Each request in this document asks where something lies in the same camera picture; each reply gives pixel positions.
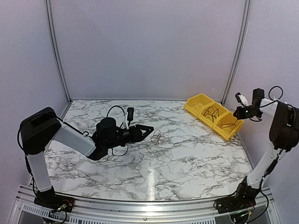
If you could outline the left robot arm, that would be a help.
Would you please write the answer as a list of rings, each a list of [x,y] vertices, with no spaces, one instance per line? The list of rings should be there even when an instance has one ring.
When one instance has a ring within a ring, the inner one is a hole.
[[[128,108],[124,112],[122,126],[117,126],[114,118],[106,116],[96,125],[92,136],[63,121],[51,107],[23,120],[17,132],[17,143],[25,154],[28,172],[37,188],[35,195],[38,202],[54,208],[64,201],[55,193],[50,182],[44,157],[49,142],[59,142],[92,161],[98,161],[107,156],[109,150],[141,142],[154,131],[152,126],[132,126],[133,115],[134,109]]]

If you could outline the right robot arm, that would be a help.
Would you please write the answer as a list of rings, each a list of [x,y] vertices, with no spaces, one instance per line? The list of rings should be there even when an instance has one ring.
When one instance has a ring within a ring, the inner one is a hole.
[[[265,97],[264,90],[256,88],[253,90],[251,104],[241,93],[235,94],[237,102],[241,104],[233,113],[237,120],[256,117],[260,122],[264,113],[273,116],[269,131],[269,139],[273,148],[266,150],[257,166],[238,185],[236,195],[232,197],[231,202],[236,209],[255,203],[256,196],[261,192],[263,181],[274,170],[281,154],[290,152],[299,143],[299,109],[282,102],[280,99],[283,93],[281,91],[281,95],[276,98],[271,97],[269,92],[268,97]]]

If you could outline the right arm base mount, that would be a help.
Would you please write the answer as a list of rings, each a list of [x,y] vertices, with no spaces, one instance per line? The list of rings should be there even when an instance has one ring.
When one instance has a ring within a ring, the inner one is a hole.
[[[219,214],[230,213],[232,223],[246,224],[255,209],[258,193],[259,189],[249,186],[245,177],[233,194],[216,199],[213,207]]]

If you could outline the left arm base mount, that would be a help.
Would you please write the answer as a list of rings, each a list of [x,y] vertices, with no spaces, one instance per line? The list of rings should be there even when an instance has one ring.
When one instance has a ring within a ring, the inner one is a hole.
[[[65,224],[66,223],[68,213],[72,212],[74,206],[75,199],[73,197],[59,195],[55,192],[53,187],[43,192],[33,187],[33,192],[35,194],[35,199],[34,199],[35,204],[51,209],[48,217],[51,217],[51,215],[58,212],[64,213],[64,218],[62,221],[59,221],[58,219],[56,221],[50,221],[49,219],[44,219],[43,222],[45,224]]]

